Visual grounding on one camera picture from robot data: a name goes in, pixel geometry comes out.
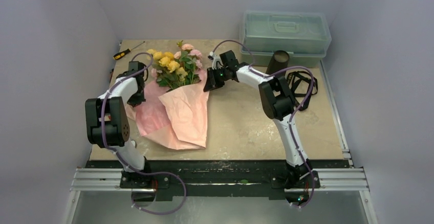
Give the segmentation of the pink paper flower bouquet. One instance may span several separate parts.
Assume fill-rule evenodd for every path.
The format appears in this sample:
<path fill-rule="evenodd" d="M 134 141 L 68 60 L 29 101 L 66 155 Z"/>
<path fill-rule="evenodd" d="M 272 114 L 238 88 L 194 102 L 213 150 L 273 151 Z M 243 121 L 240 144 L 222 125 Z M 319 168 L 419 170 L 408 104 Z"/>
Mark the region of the pink paper flower bouquet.
<path fill-rule="evenodd" d="M 193 45 L 177 42 L 179 50 L 175 53 L 147 50 L 154 63 L 151 74 L 160 87 L 174 90 L 179 87 L 201 82 L 199 72 L 203 69 L 202 53 Z"/>

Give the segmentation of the pink wrapping paper sheet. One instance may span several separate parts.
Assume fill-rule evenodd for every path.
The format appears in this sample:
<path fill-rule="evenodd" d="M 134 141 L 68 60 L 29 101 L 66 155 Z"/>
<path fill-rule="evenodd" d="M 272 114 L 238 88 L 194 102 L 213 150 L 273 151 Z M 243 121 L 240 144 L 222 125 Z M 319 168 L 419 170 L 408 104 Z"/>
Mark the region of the pink wrapping paper sheet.
<path fill-rule="evenodd" d="M 173 91 L 146 85 L 145 102 L 136 107 L 126 105 L 126 114 L 135 121 L 139 135 L 174 150 L 205 149 L 207 140 L 207 101 L 204 92 L 207 74 L 198 72 L 200 82 Z"/>

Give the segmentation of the black ribbon with gold lettering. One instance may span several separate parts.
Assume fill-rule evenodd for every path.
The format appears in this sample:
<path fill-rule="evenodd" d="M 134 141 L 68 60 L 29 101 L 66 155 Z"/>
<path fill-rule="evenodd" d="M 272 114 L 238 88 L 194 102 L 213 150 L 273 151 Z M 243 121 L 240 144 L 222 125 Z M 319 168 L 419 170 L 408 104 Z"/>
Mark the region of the black ribbon with gold lettering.
<path fill-rule="evenodd" d="M 306 71 L 294 71 L 286 75 L 286 81 L 289 85 L 289 88 L 294 98 L 296 98 L 295 100 L 296 106 L 300 105 L 300 102 L 297 100 L 297 98 L 300 98 L 302 101 L 305 98 L 305 96 L 308 94 L 309 89 L 310 88 L 312 89 L 311 93 L 306 98 L 306 101 L 300 107 L 299 109 L 300 111 L 307 109 L 309 107 L 311 97 L 318 93 L 317 78 L 314 77 L 313 79 L 314 81 L 312 81 L 310 74 Z"/>

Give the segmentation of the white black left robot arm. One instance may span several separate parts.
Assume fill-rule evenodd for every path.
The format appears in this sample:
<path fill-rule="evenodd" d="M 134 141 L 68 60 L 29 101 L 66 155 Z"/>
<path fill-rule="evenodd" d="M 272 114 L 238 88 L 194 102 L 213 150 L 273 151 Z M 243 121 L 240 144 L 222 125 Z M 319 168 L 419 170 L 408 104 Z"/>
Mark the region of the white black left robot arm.
<path fill-rule="evenodd" d="M 131 140 L 125 106 L 145 102 L 144 72 L 146 65 L 132 61 L 128 70 L 118 75 L 115 84 L 97 98 L 84 104 L 88 141 L 112 152 L 125 172 L 133 173 L 133 182 L 141 188 L 153 180 L 150 165 Z"/>

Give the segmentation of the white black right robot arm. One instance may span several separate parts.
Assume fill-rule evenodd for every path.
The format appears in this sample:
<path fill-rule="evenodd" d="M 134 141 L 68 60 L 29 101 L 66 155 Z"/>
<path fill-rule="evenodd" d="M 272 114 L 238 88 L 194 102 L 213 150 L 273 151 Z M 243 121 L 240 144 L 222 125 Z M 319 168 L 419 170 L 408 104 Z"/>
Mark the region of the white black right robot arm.
<path fill-rule="evenodd" d="M 265 74 L 251 65 L 240 63 L 233 51 L 217 55 L 210 52 L 208 59 L 212 66 L 207 69 L 204 91 L 208 92 L 224 86 L 228 80 L 246 84 L 258 90 L 265 115 L 277 127 L 286 156 L 285 187 L 299 187 L 313 175 L 296 127 L 295 114 L 301 105 L 289 88 L 283 71 Z"/>

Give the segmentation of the dark cylindrical vase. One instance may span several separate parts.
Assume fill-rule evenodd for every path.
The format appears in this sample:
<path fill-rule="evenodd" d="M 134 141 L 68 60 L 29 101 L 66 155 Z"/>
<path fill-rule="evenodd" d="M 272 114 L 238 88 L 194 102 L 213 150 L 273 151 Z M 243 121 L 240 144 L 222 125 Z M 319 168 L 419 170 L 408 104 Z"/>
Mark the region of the dark cylindrical vase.
<path fill-rule="evenodd" d="M 289 60 L 290 55 L 288 52 L 283 50 L 275 51 L 267 66 L 266 76 L 270 76 L 273 73 L 287 68 L 289 65 Z"/>

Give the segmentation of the green translucent plastic storage box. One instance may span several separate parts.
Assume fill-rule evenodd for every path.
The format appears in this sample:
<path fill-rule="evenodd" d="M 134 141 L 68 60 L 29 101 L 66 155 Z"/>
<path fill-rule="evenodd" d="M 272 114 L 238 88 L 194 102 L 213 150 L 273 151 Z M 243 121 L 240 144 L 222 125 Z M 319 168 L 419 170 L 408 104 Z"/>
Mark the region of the green translucent plastic storage box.
<path fill-rule="evenodd" d="M 290 55 L 289 65 L 316 67 L 332 41 L 326 17 L 312 12 L 246 11 L 240 26 L 242 61 L 267 66 L 275 51 Z"/>

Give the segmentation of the yellow black handled screwdriver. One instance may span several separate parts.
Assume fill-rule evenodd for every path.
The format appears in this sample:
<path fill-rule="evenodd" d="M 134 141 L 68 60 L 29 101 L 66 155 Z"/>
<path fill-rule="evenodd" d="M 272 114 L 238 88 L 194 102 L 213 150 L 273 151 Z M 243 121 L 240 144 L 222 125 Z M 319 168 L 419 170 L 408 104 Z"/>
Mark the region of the yellow black handled screwdriver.
<path fill-rule="evenodd" d="M 116 54 L 113 56 L 113 59 L 114 59 L 114 60 L 120 60 L 120 59 L 122 59 L 125 55 L 129 54 L 132 50 L 138 48 L 139 46 L 141 46 L 141 45 L 144 44 L 144 43 L 145 43 L 145 41 L 142 41 L 141 43 L 139 43 L 138 45 L 134 46 L 133 48 L 128 48 L 128 49 L 126 49 L 126 50 L 123 50 L 123 51 L 121 51 L 121 52 L 116 53 Z"/>

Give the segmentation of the aluminium rail frame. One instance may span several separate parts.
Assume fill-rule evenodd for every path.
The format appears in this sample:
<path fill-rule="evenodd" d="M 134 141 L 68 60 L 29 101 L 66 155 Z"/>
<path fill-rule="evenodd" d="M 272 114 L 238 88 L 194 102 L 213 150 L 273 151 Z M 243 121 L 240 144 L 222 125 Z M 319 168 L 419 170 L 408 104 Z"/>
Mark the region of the aluminium rail frame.
<path fill-rule="evenodd" d="M 318 193 L 355 191 L 369 203 L 365 172 L 350 163 L 326 87 L 309 109 L 319 104 L 329 121 L 310 125 L 303 100 L 280 73 L 254 69 L 222 42 L 194 45 L 213 68 L 195 85 L 161 88 L 152 78 L 136 85 L 130 76 L 120 82 L 137 55 L 117 61 L 109 93 L 84 105 L 91 162 L 77 170 L 73 191 L 181 197 L 165 211 L 129 203 L 162 216 L 180 213 L 191 196 L 267 197 L 304 209 Z"/>

